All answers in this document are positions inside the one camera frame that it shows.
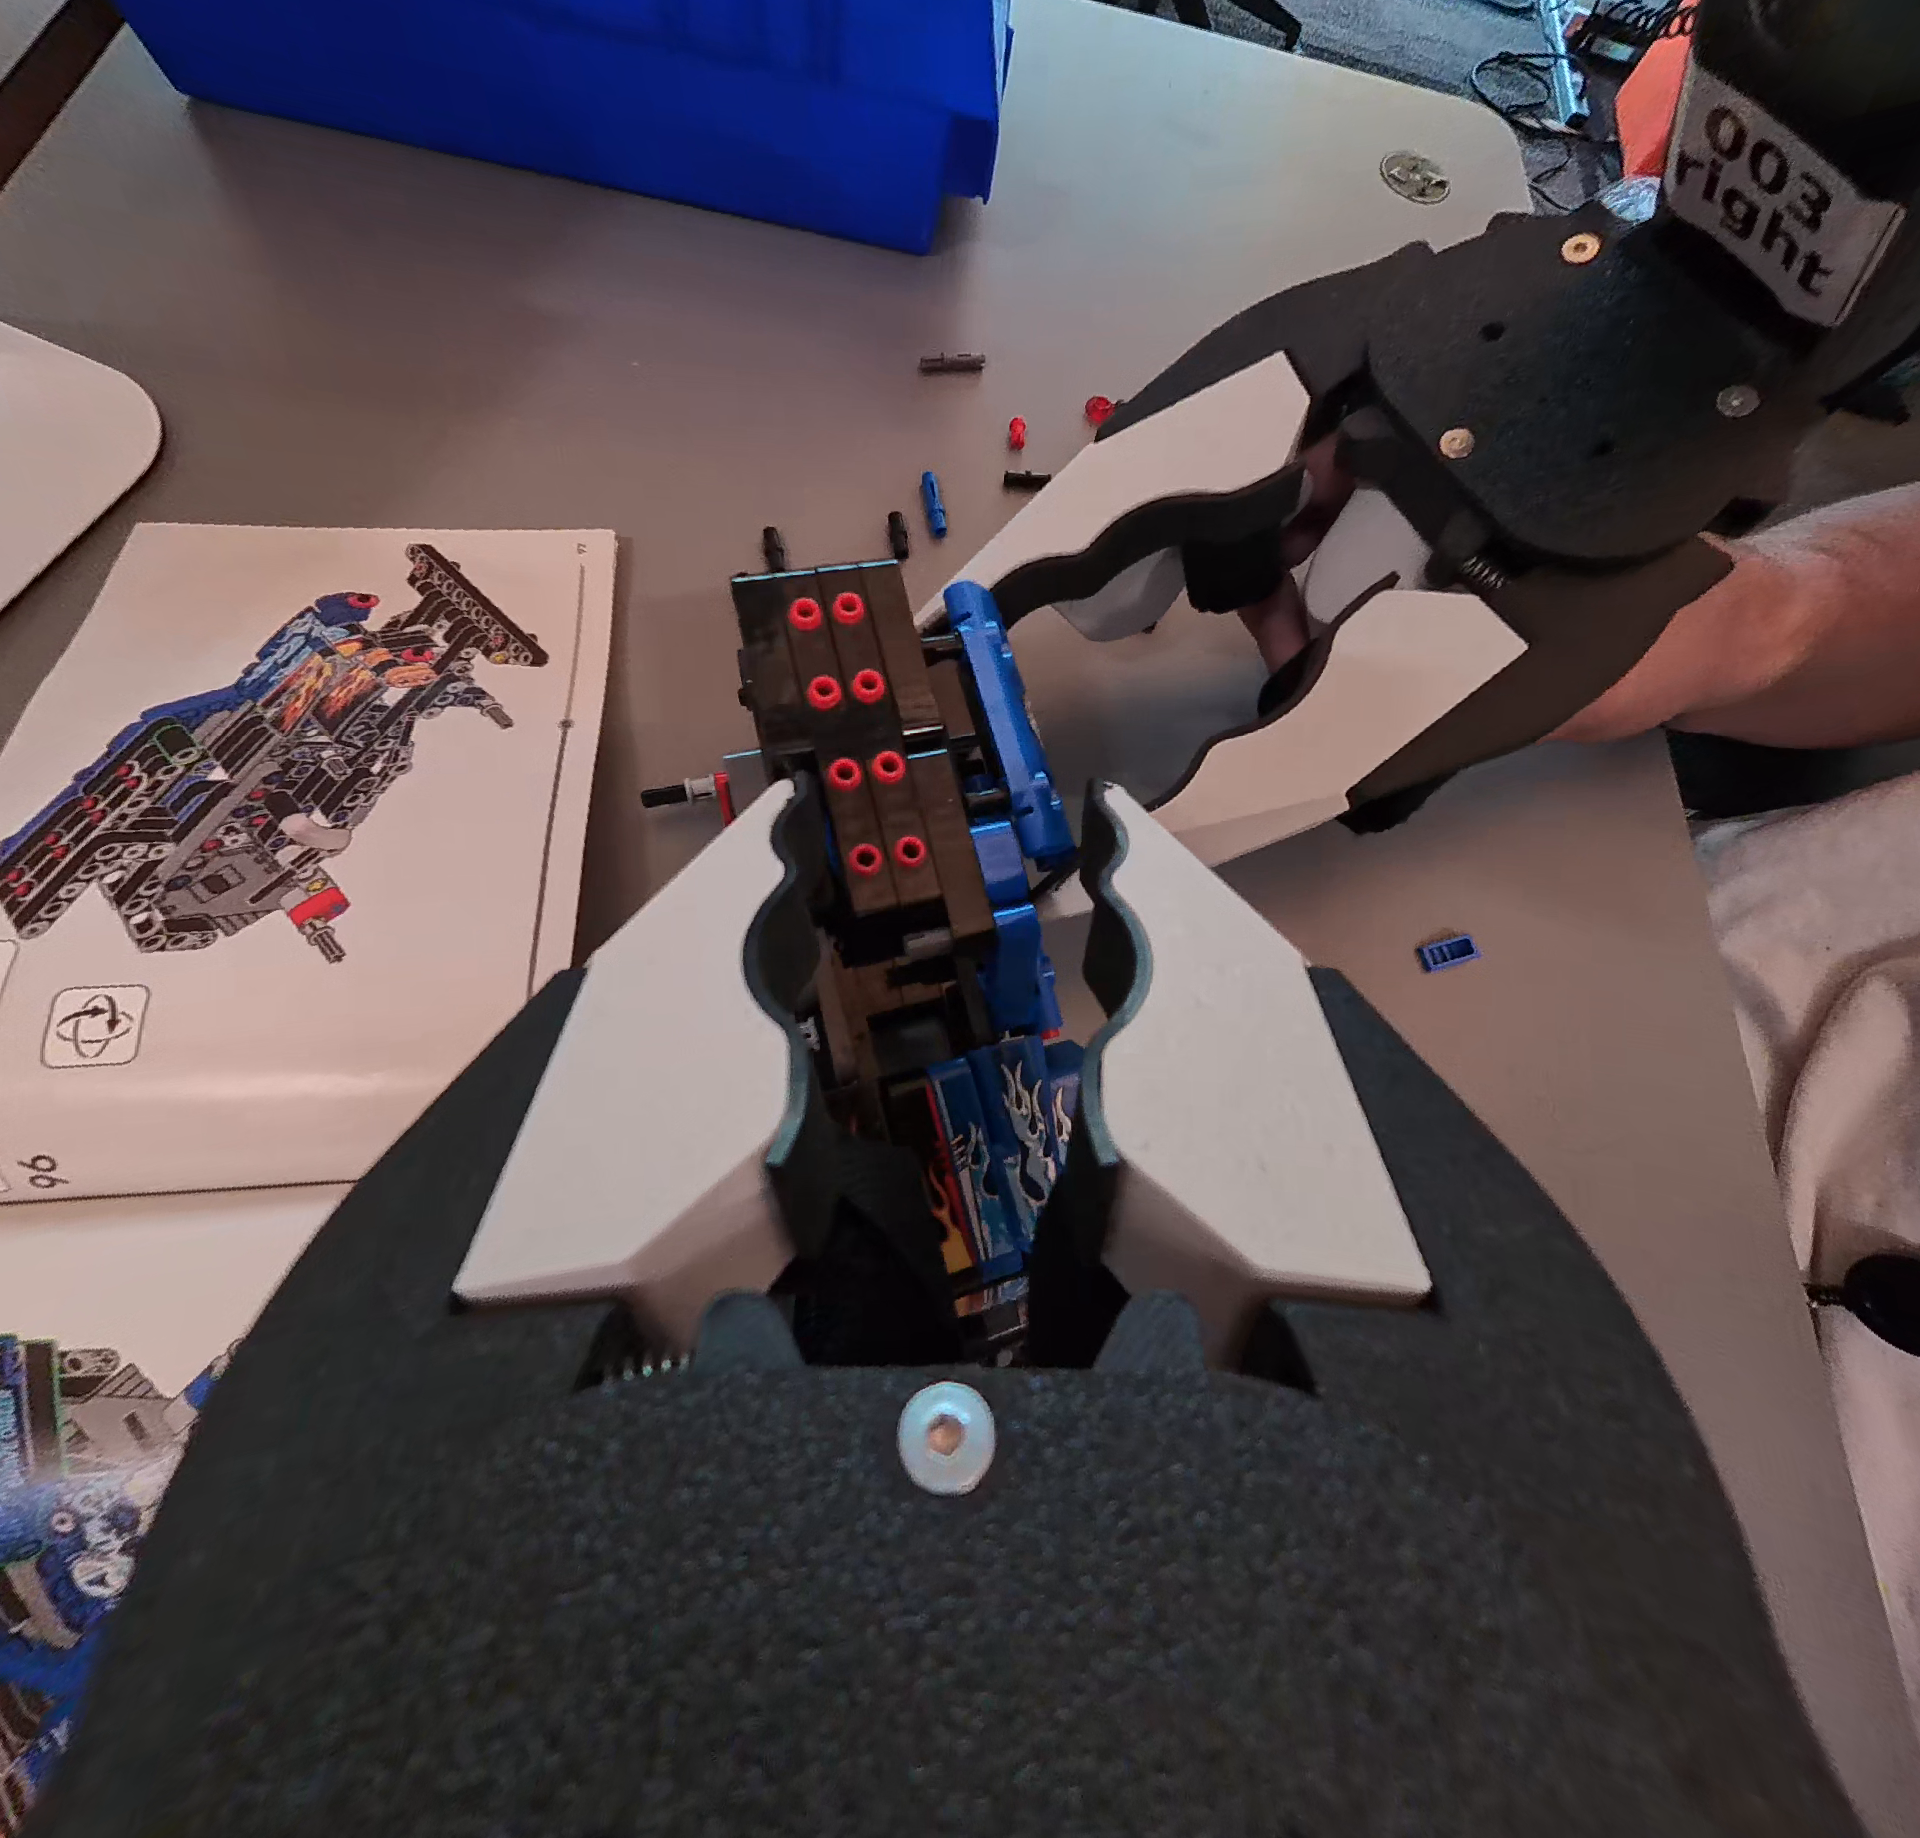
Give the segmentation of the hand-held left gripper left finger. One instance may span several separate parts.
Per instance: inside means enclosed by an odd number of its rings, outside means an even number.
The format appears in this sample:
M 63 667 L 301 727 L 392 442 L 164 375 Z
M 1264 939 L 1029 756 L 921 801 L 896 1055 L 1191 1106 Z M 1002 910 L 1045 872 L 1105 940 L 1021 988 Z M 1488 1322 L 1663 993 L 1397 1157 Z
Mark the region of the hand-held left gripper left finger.
M 768 784 L 588 962 L 454 1294 L 614 1298 L 693 1339 L 832 1211 L 832 1124 L 802 1034 L 828 872 L 811 778 Z

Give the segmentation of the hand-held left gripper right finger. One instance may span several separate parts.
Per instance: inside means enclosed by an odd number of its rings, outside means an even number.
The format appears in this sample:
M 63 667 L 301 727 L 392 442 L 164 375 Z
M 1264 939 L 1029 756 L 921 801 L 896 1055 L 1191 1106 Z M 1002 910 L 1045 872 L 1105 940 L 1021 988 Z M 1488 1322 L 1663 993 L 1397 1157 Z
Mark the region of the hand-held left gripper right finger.
M 1203 1339 L 1276 1298 L 1420 1305 L 1431 1276 L 1308 965 L 1116 781 L 1088 784 L 1080 1062 L 1045 1224 Z

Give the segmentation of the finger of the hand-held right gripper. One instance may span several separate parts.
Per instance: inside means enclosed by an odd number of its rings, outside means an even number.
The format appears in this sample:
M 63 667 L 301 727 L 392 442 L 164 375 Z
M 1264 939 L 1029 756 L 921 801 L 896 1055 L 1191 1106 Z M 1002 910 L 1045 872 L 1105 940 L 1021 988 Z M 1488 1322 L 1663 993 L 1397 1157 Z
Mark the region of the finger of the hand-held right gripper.
M 1375 588 L 1308 649 L 1293 691 L 1197 747 L 1143 810 L 1210 868 L 1299 837 L 1522 649 L 1474 595 Z
M 1279 520 L 1308 392 L 1286 355 L 1236 372 L 1082 447 L 953 575 L 1005 626 L 1056 606 L 1089 642 L 1155 626 L 1183 593 L 1177 548 Z

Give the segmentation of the blue lego panel piece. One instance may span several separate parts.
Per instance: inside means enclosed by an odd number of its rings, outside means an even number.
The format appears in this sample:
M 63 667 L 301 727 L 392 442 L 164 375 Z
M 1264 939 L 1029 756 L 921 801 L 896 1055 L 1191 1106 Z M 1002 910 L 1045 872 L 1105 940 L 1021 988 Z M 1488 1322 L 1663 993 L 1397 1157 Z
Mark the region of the blue lego panel piece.
M 998 603 L 977 582 L 951 582 L 943 593 L 943 608 L 949 633 L 960 642 L 962 664 L 972 674 L 972 694 L 1010 797 L 1021 851 L 1043 872 L 1067 868 L 1075 851 L 1074 833 L 1028 710 L 1026 686 Z

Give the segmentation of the black and blue lego truck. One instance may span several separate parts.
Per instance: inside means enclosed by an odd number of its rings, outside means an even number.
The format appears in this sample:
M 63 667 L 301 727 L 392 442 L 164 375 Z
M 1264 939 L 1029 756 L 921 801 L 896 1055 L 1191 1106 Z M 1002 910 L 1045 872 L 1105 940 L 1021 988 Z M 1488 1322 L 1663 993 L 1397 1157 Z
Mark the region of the black and blue lego truck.
M 822 802 L 821 966 L 802 1034 L 832 1121 L 832 1211 L 777 1279 L 802 1354 L 881 1365 L 1028 1358 L 1029 1261 L 1065 1171 L 1080 1049 L 1065 1036 L 1043 901 L 1074 872 L 1021 851 L 960 644 L 886 555 L 804 569 L 763 528 L 732 576 L 756 749 L 643 791 L 732 818 L 804 774 Z

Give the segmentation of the person's right forearm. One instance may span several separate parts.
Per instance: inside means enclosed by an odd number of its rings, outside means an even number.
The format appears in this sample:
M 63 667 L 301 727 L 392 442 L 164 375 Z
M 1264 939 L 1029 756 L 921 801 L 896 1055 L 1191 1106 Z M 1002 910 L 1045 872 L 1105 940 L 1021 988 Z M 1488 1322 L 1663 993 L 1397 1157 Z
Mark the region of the person's right forearm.
M 1717 540 L 1730 569 L 1548 742 L 1669 729 L 1789 749 L 1918 733 L 1918 484 Z

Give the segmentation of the lego instruction booklet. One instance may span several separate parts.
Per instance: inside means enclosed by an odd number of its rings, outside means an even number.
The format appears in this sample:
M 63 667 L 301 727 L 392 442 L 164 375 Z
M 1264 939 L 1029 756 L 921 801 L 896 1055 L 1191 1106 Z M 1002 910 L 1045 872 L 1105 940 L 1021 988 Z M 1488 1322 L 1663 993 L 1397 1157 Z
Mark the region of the lego instruction booklet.
M 568 965 L 614 554 L 131 531 L 4 746 L 7 1205 L 354 1180 Z

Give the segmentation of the person's right hand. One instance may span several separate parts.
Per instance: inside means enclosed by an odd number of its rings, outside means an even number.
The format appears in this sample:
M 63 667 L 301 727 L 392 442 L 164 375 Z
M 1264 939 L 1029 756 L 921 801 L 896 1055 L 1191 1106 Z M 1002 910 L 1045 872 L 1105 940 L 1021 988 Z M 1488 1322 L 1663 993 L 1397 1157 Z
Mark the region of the person's right hand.
M 1279 532 L 1279 582 L 1261 603 L 1238 612 L 1268 674 L 1283 668 L 1313 637 L 1297 575 L 1352 497 L 1352 475 L 1338 462 L 1333 438 L 1312 445 L 1302 455 L 1302 470 L 1306 472 L 1305 498 Z

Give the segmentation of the blue plastic bin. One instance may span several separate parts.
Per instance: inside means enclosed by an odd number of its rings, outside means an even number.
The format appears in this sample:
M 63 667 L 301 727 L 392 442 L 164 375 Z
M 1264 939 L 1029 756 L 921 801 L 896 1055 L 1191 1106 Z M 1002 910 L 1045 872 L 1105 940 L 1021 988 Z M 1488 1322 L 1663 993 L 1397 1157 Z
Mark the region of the blue plastic bin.
M 926 253 L 1011 0 L 112 0 L 186 98 Z

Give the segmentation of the white adjustable stand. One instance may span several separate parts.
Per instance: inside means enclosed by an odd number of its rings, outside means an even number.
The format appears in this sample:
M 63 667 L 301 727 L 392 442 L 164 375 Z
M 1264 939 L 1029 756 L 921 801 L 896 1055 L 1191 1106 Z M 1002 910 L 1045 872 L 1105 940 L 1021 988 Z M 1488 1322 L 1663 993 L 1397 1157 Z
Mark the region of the white adjustable stand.
M 160 441 L 129 375 L 1 325 L 1 606 L 143 480 Z

